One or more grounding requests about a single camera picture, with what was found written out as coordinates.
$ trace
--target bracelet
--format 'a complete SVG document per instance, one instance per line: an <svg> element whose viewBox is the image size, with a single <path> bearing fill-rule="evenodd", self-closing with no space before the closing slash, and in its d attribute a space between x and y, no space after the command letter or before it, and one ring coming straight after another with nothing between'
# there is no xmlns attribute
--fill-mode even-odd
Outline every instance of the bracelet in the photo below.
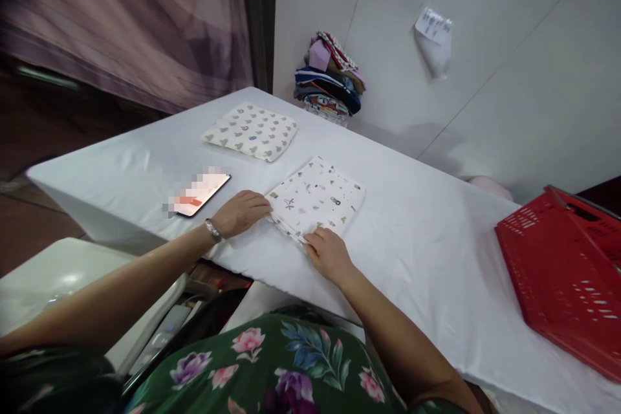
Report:
<svg viewBox="0 0 621 414"><path fill-rule="evenodd" d="M216 229L216 227L213 225L212 221L207 219L205 220L205 226L207 227L207 229L209 230L209 232L212 235L213 240L215 241L215 243L220 243L222 241L222 235L220 234L220 232Z"/></svg>

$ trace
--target white fabric with print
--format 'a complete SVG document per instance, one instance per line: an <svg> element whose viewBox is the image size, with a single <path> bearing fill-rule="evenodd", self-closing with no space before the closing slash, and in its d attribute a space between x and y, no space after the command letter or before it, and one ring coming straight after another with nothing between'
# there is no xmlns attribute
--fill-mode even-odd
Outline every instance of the white fabric with print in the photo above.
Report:
<svg viewBox="0 0 621 414"><path fill-rule="evenodd" d="M289 148L297 132L298 124L291 117L244 103L216 121L201 138L273 162Z"/></svg>
<svg viewBox="0 0 621 414"><path fill-rule="evenodd" d="M342 235L364 200L365 189L319 156L293 173L266 196L272 220L287 236L303 236L322 226Z"/></svg>

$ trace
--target green floral dress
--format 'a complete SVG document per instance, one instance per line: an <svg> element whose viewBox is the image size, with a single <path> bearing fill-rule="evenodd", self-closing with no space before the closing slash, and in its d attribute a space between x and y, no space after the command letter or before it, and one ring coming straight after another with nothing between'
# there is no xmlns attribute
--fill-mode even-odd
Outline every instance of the green floral dress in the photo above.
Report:
<svg viewBox="0 0 621 414"><path fill-rule="evenodd" d="M321 325L311 312L304 320L287 314L266 314L171 355L128 406L118 406L121 383L110 365L82 351L32 351L4 362L3 369L16 384L14 407L20 412L44 412L54 405L62 412L84 412L88 406L89 413L125 414L406 412L383 370L354 336ZM410 412L464 411L434 399Z"/></svg>

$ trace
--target wall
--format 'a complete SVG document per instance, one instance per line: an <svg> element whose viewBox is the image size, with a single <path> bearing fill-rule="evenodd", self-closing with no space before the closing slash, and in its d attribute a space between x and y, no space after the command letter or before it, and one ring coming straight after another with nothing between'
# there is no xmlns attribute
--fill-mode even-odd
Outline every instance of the wall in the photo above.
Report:
<svg viewBox="0 0 621 414"><path fill-rule="evenodd" d="M580 191L621 173L617 0L276 0L274 94L315 30L369 81L351 129L460 177L488 175L518 202L551 183ZM412 24L450 16L449 77L430 81Z"/></svg>

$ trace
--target red plastic basket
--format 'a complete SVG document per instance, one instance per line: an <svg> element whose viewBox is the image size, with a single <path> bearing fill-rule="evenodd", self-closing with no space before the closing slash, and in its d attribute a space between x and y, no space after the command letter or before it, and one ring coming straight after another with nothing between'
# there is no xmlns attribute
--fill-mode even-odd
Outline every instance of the red plastic basket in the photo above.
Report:
<svg viewBox="0 0 621 414"><path fill-rule="evenodd" d="M621 221L549 186L496 235L527 325L621 383Z"/></svg>

